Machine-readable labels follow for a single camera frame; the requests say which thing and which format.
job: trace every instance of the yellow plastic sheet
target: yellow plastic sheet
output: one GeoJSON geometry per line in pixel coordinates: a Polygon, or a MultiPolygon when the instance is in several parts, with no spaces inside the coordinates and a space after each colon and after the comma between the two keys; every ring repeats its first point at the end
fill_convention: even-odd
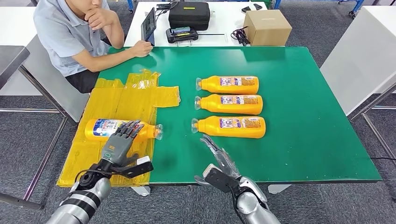
{"type": "MultiPolygon", "coordinates": [[[[76,174],[97,163],[105,142],[87,140],[84,129],[90,119],[140,119],[148,124],[156,124],[156,108],[178,106],[180,102],[179,87],[158,87],[157,72],[143,70],[141,74],[130,73],[125,86],[118,79],[98,79],[95,88],[78,125],[69,154],[64,164],[57,185],[70,187],[74,184],[76,174]]],[[[127,156],[135,153],[139,157],[153,156],[154,140],[134,142],[127,156]]],[[[114,175],[110,179],[112,186],[129,187],[149,183],[150,174],[146,173],[133,179],[114,175]]]]}

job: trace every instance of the brown box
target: brown box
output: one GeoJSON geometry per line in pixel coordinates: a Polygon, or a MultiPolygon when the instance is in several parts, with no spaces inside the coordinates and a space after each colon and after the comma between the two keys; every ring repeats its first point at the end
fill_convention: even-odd
{"type": "Polygon", "coordinates": [[[291,31],[280,10],[247,11],[245,26],[251,46],[284,46],[291,31]]]}

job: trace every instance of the bottle cap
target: bottle cap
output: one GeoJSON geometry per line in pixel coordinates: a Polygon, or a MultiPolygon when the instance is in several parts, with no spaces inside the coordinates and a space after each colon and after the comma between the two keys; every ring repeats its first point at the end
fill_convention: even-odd
{"type": "Polygon", "coordinates": [[[193,133],[198,132],[198,119],[193,118],[191,120],[191,132],[193,132],[193,133]]]}
{"type": "Polygon", "coordinates": [[[196,89],[197,91],[199,91],[199,90],[202,89],[202,79],[197,78],[197,79],[195,80],[195,89],[196,89]]]}
{"type": "Polygon", "coordinates": [[[195,105],[195,110],[201,109],[201,97],[199,96],[195,97],[194,105],[195,105]]]}
{"type": "Polygon", "coordinates": [[[163,137],[163,125],[159,124],[156,125],[156,129],[155,129],[155,138],[157,140],[161,140],[163,137]]]}

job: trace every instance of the green table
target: green table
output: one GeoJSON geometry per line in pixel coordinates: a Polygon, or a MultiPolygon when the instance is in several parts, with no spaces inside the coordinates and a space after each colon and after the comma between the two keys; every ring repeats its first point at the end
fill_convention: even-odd
{"type": "Polygon", "coordinates": [[[377,182],[378,171],[305,47],[155,47],[100,73],[119,78],[147,68],[161,73],[159,86],[180,87],[178,107],[159,108],[164,136],[155,142],[150,183],[194,183],[206,166],[216,164],[211,151],[191,133],[191,119],[212,113],[195,111],[195,79],[212,75],[252,75],[260,80],[267,132],[261,139],[213,137],[235,161],[242,175],[256,182],[377,182]]]}

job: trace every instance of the detergent bottle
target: detergent bottle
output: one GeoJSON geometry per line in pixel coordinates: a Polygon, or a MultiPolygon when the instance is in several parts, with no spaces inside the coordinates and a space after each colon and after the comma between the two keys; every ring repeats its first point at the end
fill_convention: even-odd
{"type": "MultiPolygon", "coordinates": [[[[89,140],[96,141],[107,141],[117,128],[122,123],[127,123],[128,120],[115,120],[115,119],[91,119],[85,126],[85,137],[89,140]]],[[[149,125],[144,121],[140,124],[144,124],[144,127],[137,134],[135,141],[143,141],[147,139],[156,138],[162,139],[163,126],[160,125],[149,125]]]]}
{"type": "Polygon", "coordinates": [[[213,136],[259,139],[265,134],[265,121],[261,117],[216,117],[192,119],[191,131],[213,136]]]}
{"type": "Polygon", "coordinates": [[[219,113],[260,114],[262,98],[259,95],[217,95],[195,97],[195,109],[207,109],[219,113]]]}
{"type": "Polygon", "coordinates": [[[197,78],[195,88],[214,93],[256,94],[259,90],[259,79],[254,76],[212,76],[197,78]]]}

